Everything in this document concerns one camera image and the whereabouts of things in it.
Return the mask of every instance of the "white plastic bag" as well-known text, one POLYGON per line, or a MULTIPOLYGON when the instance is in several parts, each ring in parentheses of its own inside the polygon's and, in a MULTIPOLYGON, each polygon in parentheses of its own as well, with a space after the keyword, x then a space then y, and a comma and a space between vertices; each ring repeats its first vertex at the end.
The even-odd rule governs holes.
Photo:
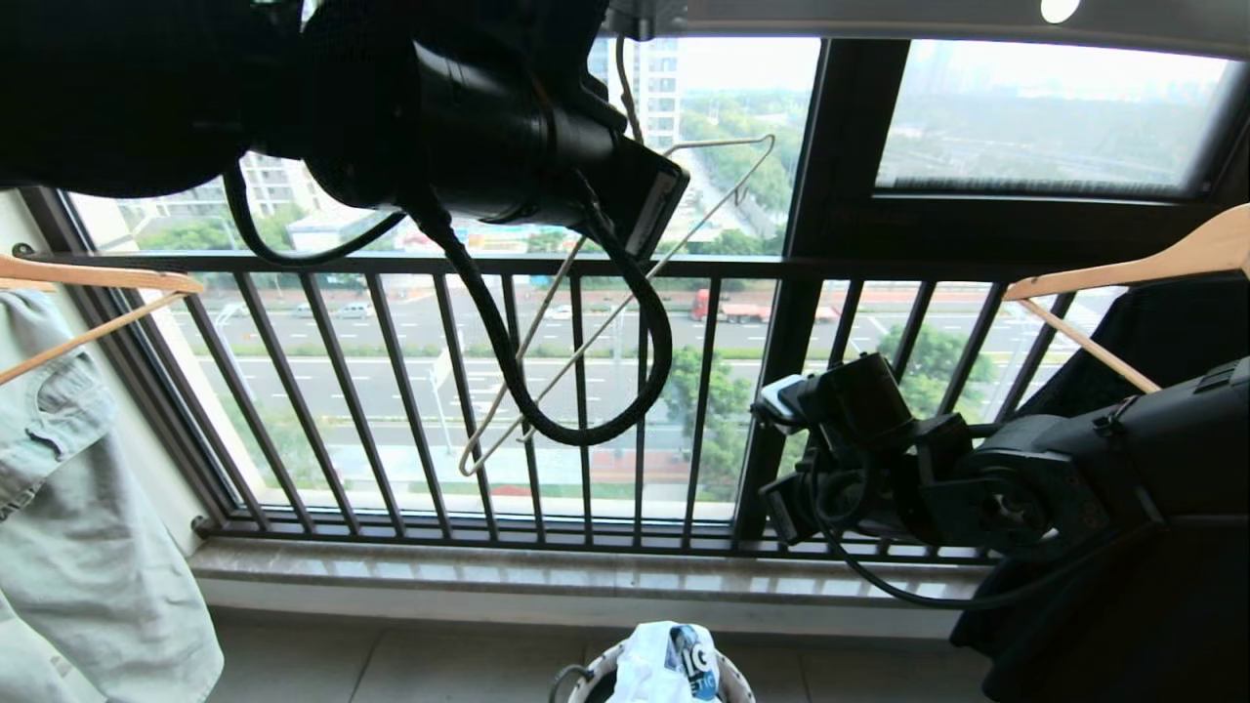
POLYGON ((616 689, 608 703, 701 703, 720 700, 720 668, 711 633, 702 625, 642 623, 616 660, 616 689))

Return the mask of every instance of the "balcony railing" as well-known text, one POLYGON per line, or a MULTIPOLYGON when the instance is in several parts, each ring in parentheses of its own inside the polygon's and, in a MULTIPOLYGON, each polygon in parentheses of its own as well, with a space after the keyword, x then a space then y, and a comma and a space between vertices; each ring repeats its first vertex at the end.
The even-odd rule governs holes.
MULTIPOLYGON (((774 452, 771 460, 758 460, 768 452, 751 444, 775 430, 751 423, 745 402, 730 410, 718 407, 725 384, 736 387, 734 398, 742 400, 746 389, 754 394, 778 370, 816 372, 885 343, 912 404, 992 422, 1009 415, 1070 353, 1052 344, 1049 328, 1000 308, 1001 283, 838 279, 828 265, 804 260, 678 258, 658 286, 669 298, 676 345, 698 357, 685 413, 672 410, 680 403, 661 402, 636 430, 605 447, 554 445, 540 435, 509 442, 466 479, 455 459, 481 403, 498 390, 499 374, 480 341, 476 310, 442 259, 359 256, 299 274, 241 253, 58 260, 185 270, 208 283, 209 291, 188 299, 185 309, 135 331, 179 405, 178 417, 151 422, 180 423, 206 458, 208 470, 195 477, 201 497, 214 504, 212 517, 199 525, 202 534, 824 558, 818 542, 780 545, 762 520, 761 529, 744 528, 746 515, 755 512, 758 520, 760 510, 751 487, 791 470, 781 455, 792 460, 802 438, 789 439, 789 450, 774 452), (795 281, 820 284, 808 308, 815 314, 774 309, 765 324, 734 306, 768 310, 778 285, 795 281), (698 289, 708 290, 709 309, 691 315, 698 289), (361 313, 368 310, 361 303, 374 314, 361 313), (808 348, 780 346, 778 330, 788 325, 806 330, 808 348), (934 338, 949 355, 920 359, 934 354, 934 338), (735 462, 726 475, 724 467, 735 462), (719 467, 715 475, 712 467, 719 467)), ((529 279, 550 276, 559 260, 481 256, 478 263, 516 338, 520 324, 528 324, 522 314, 532 311, 519 291, 541 285, 529 279)), ((601 298, 624 298, 622 288, 600 278, 610 275, 610 263, 601 259, 574 265, 558 299, 568 300, 570 313, 544 321, 550 334, 539 335, 542 354, 568 358, 602 318, 601 298)), ((1054 301, 1059 314, 1071 306, 1071 295, 1054 301)), ((625 320, 610 330, 612 339, 575 364, 571 385, 555 394, 554 408, 544 403, 550 414, 586 425, 592 415, 614 414, 605 409, 610 402, 622 405, 634 395, 648 349, 638 318, 625 320)), ((546 359, 526 363, 531 389, 550 380, 536 373, 556 368, 546 359)), ((504 414, 494 428, 516 418, 510 400, 504 414)), ((499 432, 488 433, 486 445, 499 432)), ((985 552, 855 534, 846 544, 876 562, 992 560, 985 552)))

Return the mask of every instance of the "metal railing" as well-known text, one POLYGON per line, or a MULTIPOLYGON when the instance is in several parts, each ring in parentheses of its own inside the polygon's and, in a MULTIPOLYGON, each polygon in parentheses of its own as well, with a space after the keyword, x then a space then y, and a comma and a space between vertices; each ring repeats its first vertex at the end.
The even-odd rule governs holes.
MULTIPOLYGON (((200 353, 211 359, 210 369, 220 374, 220 383, 224 387, 224 399, 204 397, 202 385, 192 383, 194 373, 200 373, 198 363, 192 367, 186 357, 188 341, 175 340, 168 325, 159 325, 148 320, 139 334, 142 344, 151 350, 151 358, 162 367, 160 370, 171 380, 174 389, 182 404, 180 418, 159 418, 154 422, 184 422, 191 427, 192 434, 201 438, 202 449, 209 464, 214 467, 212 475, 201 477, 209 483, 216 483, 221 490, 208 492, 206 500, 216 500, 219 504, 212 513, 216 518, 205 519, 200 523, 199 530, 205 535, 225 534, 235 537, 264 537, 264 538, 291 538, 291 539, 316 539, 316 540, 348 540, 348 542, 380 542, 380 543, 415 543, 415 544, 450 544, 450 545, 481 545, 505 548, 549 548, 561 550, 596 550, 596 552, 634 552, 634 553, 669 553, 690 555, 756 555, 756 557, 788 557, 788 558, 824 558, 825 549, 819 543, 801 544, 795 548, 780 545, 772 538, 772 530, 765 525, 755 534, 742 534, 739 519, 741 508, 746 503, 755 500, 745 488, 759 485, 775 478, 781 469, 779 462, 772 465, 744 465, 739 479, 739 494, 729 505, 722 505, 722 510, 709 512, 705 500, 700 500, 700 465, 705 449, 705 425, 708 424, 709 395, 711 393, 710 379, 714 372, 714 354, 718 352, 718 333, 724 333, 726 325, 719 320, 719 306, 721 305, 721 293, 725 283, 734 280, 754 281, 795 281, 808 280, 826 284, 826 291, 836 289, 838 321, 834 328, 832 343, 828 362, 821 359, 816 367, 824 367, 840 360, 848 355, 850 349, 854 353, 852 328, 856 314, 861 311, 865 300, 865 289, 876 290, 881 284, 865 279, 832 279, 828 276, 828 266, 818 265, 804 260, 780 260, 770 258, 679 258, 664 271, 664 278, 698 279, 699 286, 709 290, 708 313, 701 321, 701 329, 695 336, 701 336, 701 360, 699 368, 699 385, 694 407, 692 437, 689 444, 689 472, 678 488, 670 483, 668 504, 681 503, 681 508, 669 510, 666 514, 658 514, 650 510, 651 498, 644 490, 650 485, 649 477, 665 467, 654 464, 655 452, 648 452, 648 423, 639 423, 632 437, 632 490, 631 495, 618 495, 614 500, 602 500, 595 497, 596 488, 602 485, 596 483, 596 469, 591 460, 592 452, 588 448, 568 449, 576 454, 576 478, 580 484, 580 494, 572 497, 572 503, 578 505, 575 512, 552 510, 548 507, 544 497, 544 457, 550 457, 535 448, 532 439, 524 444, 524 459, 521 454, 511 457, 492 458, 484 472, 479 472, 476 478, 476 490, 474 508, 466 509, 462 500, 465 485, 456 484, 460 492, 454 497, 448 495, 449 484, 446 474, 440 477, 438 460, 432 450, 432 444, 426 435, 429 420, 422 417, 422 408, 414 390, 411 369, 409 365, 414 359, 408 357, 405 344, 401 343, 400 333, 395 323, 392 298, 388 294, 388 284, 384 278, 392 274, 411 274, 422 276, 429 281, 429 299, 438 306, 438 324, 445 336, 444 348, 450 360, 450 377, 454 383, 456 397, 459 398, 460 420, 464 438, 475 429, 475 408, 471 403, 472 379, 466 370, 465 349, 460 335, 464 321, 458 321, 452 308, 452 293, 449 286, 449 269, 446 261, 440 258, 376 255, 349 258, 334 264, 329 264, 315 273, 300 273, 298 280, 308 301, 306 313, 310 315, 310 329, 315 328, 316 335, 325 346, 325 358, 332 372, 334 385, 339 390, 335 395, 341 395, 341 400, 348 410, 342 427, 355 432, 359 448, 364 454, 364 465, 369 469, 368 480, 375 485, 380 494, 380 502, 372 500, 361 503, 352 495, 352 489, 348 485, 349 478, 344 478, 342 455, 331 448, 325 437, 322 427, 319 427, 315 412, 310 405, 309 390, 301 385, 292 359, 286 346, 280 339, 275 328, 275 315, 269 309, 262 291, 258 288, 258 280, 266 274, 279 273, 264 261, 244 254, 162 254, 144 253, 132 255, 105 255, 105 256, 58 256, 58 260, 71 260, 82 264, 106 264, 131 268, 148 268, 162 270, 185 270, 192 274, 216 274, 220 288, 221 279, 232 281, 241 303, 246 306, 255 334, 259 338, 268 362, 264 365, 271 367, 281 387, 281 395, 285 395, 294 412, 299 425, 299 432, 308 442, 318 468, 316 480, 322 484, 321 495, 326 499, 315 504, 309 504, 309 490, 298 485, 298 479, 292 475, 289 463, 290 457, 284 455, 284 449, 274 439, 278 428, 266 424, 260 404, 254 399, 249 389, 248 379, 240 370, 238 359, 234 358, 231 344, 224 338, 220 328, 214 324, 212 315, 205 306, 201 298, 190 298, 185 301, 185 314, 194 325, 199 339, 202 341, 200 353), (402 407, 402 423, 410 434, 411 445, 415 448, 415 458, 420 464, 420 479, 411 477, 396 480, 392 472, 388 470, 382 457, 384 447, 380 445, 375 433, 378 423, 366 412, 365 399, 361 389, 352 377, 349 357, 342 346, 342 336, 336 331, 335 320, 326 304, 322 280, 326 274, 334 275, 360 275, 362 276, 364 291, 376 311, 378 333, 381 336, 381 360, 375 364, 385 364, 389 374, 394 377, 395 397, 402 407), (182 346, 182 352, 175 349, 182 346), (221 420, 218 403, 234 403, 239 409, 239 419, 231 424, 221 420), (258 483, 256 468, 249 467, 249 455, 240 453, 238 444, 254 447, 259 454, 259 463, 268 464, 275 485, 266 488, 258 483), (492 490, 491 469, 505 463, 524 462, 525 490, 520 497, 500 495, 492 490), (401 493, 402 485, 424 483, 421 488, 421 505, 414 507, 405 502, 401 493), (499 503, 506 502, 508 508, 500 509, 499 503), (611 504, 611 509, 602 505, 611 504)), ((514 339, 518 335, 518 295, 516 276, 522 275, 550 275, 559 265, 559 260, 550 256, 509 256, 509 258, 479 258, 478 263, 488 276, 498 276, 499 293, 502 298, 502 306, 506 321, 514 339)), ((586 258, 574 264, 569 279, 569 300, 571 304, 571 340, 572 348, 579 346, 585 338, 585 318, 588 316, 585 301, 586 276, 610 274, 610 264, 601 259, 586 258)), ((914 359, 916 341, 920 338, 921 328, 926 318, 932 315, 932 303, 940 298, 939 283, 932 280, 892 283, 892 289, 901 290, 901 298, 910 296, 910 304, 904 301, 896 306, 900 309, 892 313, 894 316, 902 316, 898 346, 894 352, 894 365, 902 373, 908 368, 909 359, 914 359)), ((969 375, 976 363, 981 346, 995 324, 999 310, 1002 284, 994 283, 976 289, 981 293, 972 295, 979 301, 966 303, 970 305, 968 313, 975 309, 975 321, 968 334, 968 341, 959 355, 958 363, 949 375, 940 409, 949 412, 956 407, 969 375)), ((828 303, 820 300, 821 305, 828 303)), ((1062 296, 1054 309, 1056 313, 1066 311, 1071 304, 1071 296, 1062 296)), ((880 326, 876 320, 870 320, 880 326)), ((771 323, 766 334, 760 334, 765 341, 760 345, 760 357, 765 354, 770 344, 774 344, 778 335, 775 330, 784 325, 806 325, 810 330, 812 320, 792 319, 785 310, 774 310, 771 323)), ((638 382, 641 383, 646 373, 646 339, 639 325, 638 340, 638 382)), ((1034 374, 1042 364, 1046 350, 1050 345, 1051 335, 1049 330, 1040 331, 1034 336, 1024 362, 1014 372, 1011 378, 1008 373, 998 382, 1010 383, 1010 389, 1002 397, 1001 408, 998 415, 1005 417, 1024 397, 1034 374)), ((802 349, 782 350, 796 363, 791 372, 800 372, 804 368, 811 369, 809 350, 802 349)), ((585 427, 589 422, 588 400, 588 362, 581 359, 575 365, 575 420, 585 427)), ((759 370, 754 372, 754 383, 760 383, 759 370)), ((745 408, 742 409, 744 423, 746 423, 745 408)), ((775 432, 769 428, 750 424, 746 428, 748 442, 755 433, 775 432)), ((621 448, 616 443, 616 452, 621 448)), ((888 540, 879 540, 862 535, 848 535, 848 547, 860 554, 866 560, 898 562, 898 563, 925 563, 925 564, 982 564, 990 557, 981 552, 968 549, 934 549, 916 545, 892 544, 888 540)))

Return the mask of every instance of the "wire hanger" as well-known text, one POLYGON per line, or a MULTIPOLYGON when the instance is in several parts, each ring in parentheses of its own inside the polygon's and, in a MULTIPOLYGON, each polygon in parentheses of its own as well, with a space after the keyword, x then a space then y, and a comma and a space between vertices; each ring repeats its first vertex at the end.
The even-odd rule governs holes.
POLYGON ((1160 390, 1159 384, 1030 298, 1239 269, 1250 276, 1250 204, 1229 208, 1199 225, 1185 239, 1145 259, 1026 278, 1009 285, 1002 299, 1019 301, 1132 385, 1145 393, 1155 393, 1160 390))
POLYGON ((120 329, 140 318, 150 315, 155 310, 174 303, 188 295, 204 293, 204 285, 186 274, 165 271, 145 271, 140 269, 115 269, 108 266, 78 266, 70 264, 45 264, 41 261, 28 261, 16 256, 0 254, 0 289, 36 289, 55 290, 52 283, 68 283, 74 285, 96 285, 108 288, 149 288, 154 290, 166 290, 166 295, 136 308, 121 316, 114 318, 102 325, 92 328, 69 341, 46 349, 16 367, 0 373, 0 385, 20 377, 21 374, 45 364, 71 349, 81 346, 88 341, 99 339, 116 329, 120 329))

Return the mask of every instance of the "truck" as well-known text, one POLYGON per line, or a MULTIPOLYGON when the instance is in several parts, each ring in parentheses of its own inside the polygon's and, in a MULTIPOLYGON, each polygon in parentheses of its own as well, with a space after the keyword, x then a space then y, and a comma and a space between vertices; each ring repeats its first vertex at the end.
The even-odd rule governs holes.
MULTIPOLYGON (((708 318, 706 288, 700 288, 695 293, 695 301, 690 305, 690 319, 701 323, 708 318)), ((766 323, 772 316, 772 308, 769 305, 755 305, 752 303, 724 301, 716 306, 716 319, 726 323, 766 323)))

